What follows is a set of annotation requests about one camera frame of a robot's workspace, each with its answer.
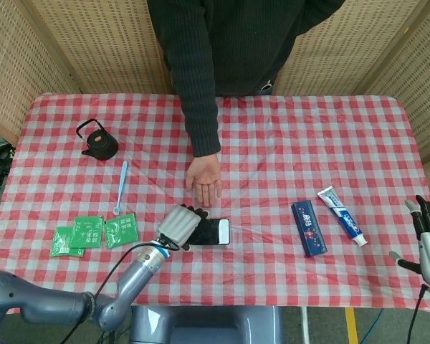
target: black sweater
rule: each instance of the black sweater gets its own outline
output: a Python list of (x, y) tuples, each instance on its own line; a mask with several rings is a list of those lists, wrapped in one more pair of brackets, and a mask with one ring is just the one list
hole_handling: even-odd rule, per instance
[(344, 0), (148, 0), (194, 156), (220, 150), (216, 95), (243, 96), (277, 76), (296, 36)]

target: toothpaste box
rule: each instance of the toothpaste box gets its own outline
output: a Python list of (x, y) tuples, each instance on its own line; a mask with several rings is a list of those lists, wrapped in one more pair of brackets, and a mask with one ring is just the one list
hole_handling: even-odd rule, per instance
[(312, 203), (309, 200), (297, 202), (292, 205), (292, 211), (306, 256), (311, 257), (327, 252)]

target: table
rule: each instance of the table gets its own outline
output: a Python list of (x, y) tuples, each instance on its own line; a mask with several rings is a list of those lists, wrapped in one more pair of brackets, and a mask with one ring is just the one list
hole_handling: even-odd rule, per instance
[[(392, 249), (417, 260), (403, 204), (428, 195), (407, 115), (389, 97), (219, 98), (224, 193), (212, 217), (231, 219), (231, 244), (176, 252), (137, 299), (162, 305), (414, 307), (421, 279), (394, 266)], [(97, 118), (119, 142), (108, 161), (82, 156), (75, 128)], [(96, 129), (93, 124), (84, 133)], [(120, 169), (129, 161), (122, 214), (141, 240), (175, 204), (191, 148), (172, 95), (39, 96), (25, 120), (0, 206), (0, 269), (37, 285), (95, 291), (130, 245), (49, 258), (56, 226), (76, 216), (113, 218)], [(333, 185), (363, 230), (357, 247), (317, 199)], [(328, 253), (306, 258), (290, 206), (310, 199)], [(106, 284), (115, 280), (131, 254)]]

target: green packet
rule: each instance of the green packet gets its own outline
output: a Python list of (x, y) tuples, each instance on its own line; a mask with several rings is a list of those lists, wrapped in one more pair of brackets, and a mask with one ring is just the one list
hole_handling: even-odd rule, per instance
[(70, 248), (102, 246), (103, 218), (101, 216), (78, 216), (73, 220)]
[(72, 238), (72, 227), (57, 227), (54, 231), (54, 238), (52, 240), (50, 257), (59, 256), (75, 256), (83, 257), (85, 249), (71, 249), (70, 239)]
[(137, 224), (134, 214), (119, 216), (105, 222), (107, 248), (136, 242), (138, 240)]

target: phone screen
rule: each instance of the phone screen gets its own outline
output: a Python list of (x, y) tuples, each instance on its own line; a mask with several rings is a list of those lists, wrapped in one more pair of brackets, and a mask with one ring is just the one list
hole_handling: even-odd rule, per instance
[(188, 238), (191, 245), (227, 245), (229, 244), (228, 219), (204, 219), (199, 222), (193, 234)]

